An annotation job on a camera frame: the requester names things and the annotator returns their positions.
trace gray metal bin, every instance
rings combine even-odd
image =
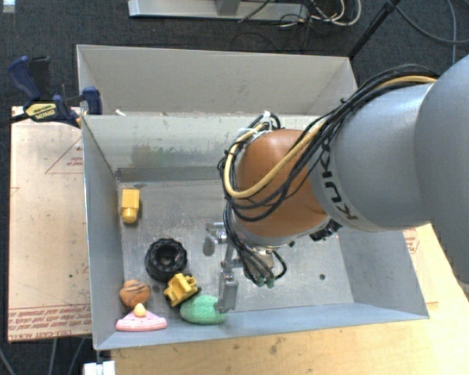
[[[86,116],[82,126],[96,349],[428,316],[401,231],[344,229],[322,242],[301,237],[295,247],[280,250],[288,273],[274,288],[257,288],[241,270],[235,273],[237,308],[219,325],[181,320],[163,297],[164,284],[145,272],[148,246],[174,238],[186,247],[187,270],[202,292],[217,295],[223,246],[207,257],[202,242],[206,224],[222,219],[219,158],[237,130],[265,109],[276,112],[284,126],[303,129],[334,108],[356,86],[347,59],[79,46],[78,61],[80,87],[96,86],[105,106],[105,115]],[[325,78],[328,87],[313,88],[314,79]],[[262,80],[253,87],[257,79]],[[282,101],[285,85],[288,91],[299,86],[292,105]],[[126,116],[112,115],[116,109]],[[127,186],[141,191],[137,226],[123,224],[118,213],[120,189]],[[147,308],[166,317],[166,329],[116,331],[116,321],[126,314],[118,291],[129,278],[153,286]]]

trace green plush toy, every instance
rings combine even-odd
[[[221,323],[226,319],[226,314],[219,314],[214,304],[217,297],[211,295],[196,295],[181,305],[181,318],[190,323],[212,325]]]

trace wooden table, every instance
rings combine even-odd
[[[469,374],[469,303],[430,226],[412,254],[430,319],[112,351],[118,375]]]

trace yellow label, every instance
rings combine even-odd
[[[32,104],[26,109],[28,116],[34,117],[36,120],[55,115],[55,104],[52,103],[37,103]]]

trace brown toy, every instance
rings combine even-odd
[[[134,279],[127,280],[120,289],[120,298],[128,309],[133,309],[139,303],[145,303],[149,296],[151,296],[151,288]]]

